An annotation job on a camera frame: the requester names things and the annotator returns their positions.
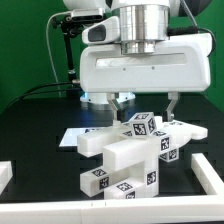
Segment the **green background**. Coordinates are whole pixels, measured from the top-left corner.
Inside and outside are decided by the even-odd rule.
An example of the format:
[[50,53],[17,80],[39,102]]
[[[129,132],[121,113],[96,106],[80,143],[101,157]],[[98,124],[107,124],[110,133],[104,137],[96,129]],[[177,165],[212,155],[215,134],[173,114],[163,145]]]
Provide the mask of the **green background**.
[[[208,99],[224,111],[224,1],[212,4],[196,19],[200,27],[212,30],[217,48],[210,57],[212,84]],[[62,0],[0,0],[0,112],[28,89],[54,82],[47,52],[45,29],[49,17],[67,11]],[[190,25],[187,18],[172,18],[171,26]],[[67,64],[62,32],[50,29],[50,43],[60,81],[67,81]],[[74,61],[79,72],[81,39],[72,40]]]

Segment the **black tabletop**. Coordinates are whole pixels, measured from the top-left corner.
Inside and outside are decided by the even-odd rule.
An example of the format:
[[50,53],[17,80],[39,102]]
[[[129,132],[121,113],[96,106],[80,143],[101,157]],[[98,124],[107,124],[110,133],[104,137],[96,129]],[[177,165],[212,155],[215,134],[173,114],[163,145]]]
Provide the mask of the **black tabletop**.
[[[167,95],[137,95],[125,119],[136,112],[161,115]],[[191,170],[192,153],[204,153],[224,180],[224,114],[199,94],[183,94],[175,119],[208,128],[208,138],[180,149],[180,159],[159,163],[159,196],[205,194]],[[79,100],[28,99],[0,115],[0,160],[12,161],[13,178],[0,203],[89,200],[80,191],[80,173],[102,164],[102,155],[85,158],[76,147],[59,147],[67,128],[107,127],[111,111],[81,107]],[[103,199],[100,194],[91,200]]]

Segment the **white plastic panel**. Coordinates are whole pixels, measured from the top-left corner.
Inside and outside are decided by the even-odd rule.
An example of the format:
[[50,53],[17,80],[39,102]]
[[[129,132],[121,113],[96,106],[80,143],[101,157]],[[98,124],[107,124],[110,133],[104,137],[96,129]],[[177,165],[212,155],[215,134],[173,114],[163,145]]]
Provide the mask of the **white plastic panel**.
[[155,53],[133,57],[121,55],[119,44],[88,47],[81,56],[82,88],[86,92],[204,91],[210,85],[211,43],[210,34],[170,37],[156,44]]

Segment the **white block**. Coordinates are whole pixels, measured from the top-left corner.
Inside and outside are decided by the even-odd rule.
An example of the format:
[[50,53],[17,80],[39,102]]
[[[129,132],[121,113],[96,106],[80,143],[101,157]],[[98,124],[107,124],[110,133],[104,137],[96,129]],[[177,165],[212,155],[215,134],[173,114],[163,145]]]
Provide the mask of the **white block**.
[[191,168],[208,195],[224,195],[224,183],[202,153],[193,154]]
[[140,179],[130,177],[104,191],[104,199],[134,199],[139,198],[144,191],[144,183]]
[[128,168],[129,177],[135,177],[135,178],[141,179],[142,182],[146,183],[147,173],[158,170],[159,168],[158,163],[159,163],[159,159],[158,159],[158,156],[156,156],[156,158],[152,157],[151,160],[147,160],[139,164],[136,164],[134,166],[131,166]]
[[0,162],[0,194],[12,178],[11,162]]
[[171,136],[169,134],[169,131],[166,132],[165,129],[157,130],[153,133],[153,136],[158,138],[160,140],[160,153],[166,153],[170,151],[170,145],[171,145]]
[[187,129],[189,132],[191,132],[191,138],[194,140],[201,140],[208,136],[208,129],[200,127],[200,126],[184,123],[181,121],[177,121],[177,120],[174,120],[172,122],[167,122],[164,124],[164,126],[175,126],[175,127],[180,127],[182,129],[183,128]]
[[105,188],[128,177],[128,170],[112,172],[106,167],[98,167],[80,175],[80,189],[89,197],[104,191]]
[[103,164],[113,171],[125,169],[150,159],[151,153],[159,155],[158,138],[127,139],[104,147]]
[[133,138],[147,138],[157,129],[153,112],[136,113],[129,122]]
[[169,163],[179,159],[179,149],[173,149],[167,153],[160,155],[161,160]]
[[118,134],[125,131],[124,125],[115,125],[77,137],[78,152],[86,157],[101,154],[105,145],[119,141]]

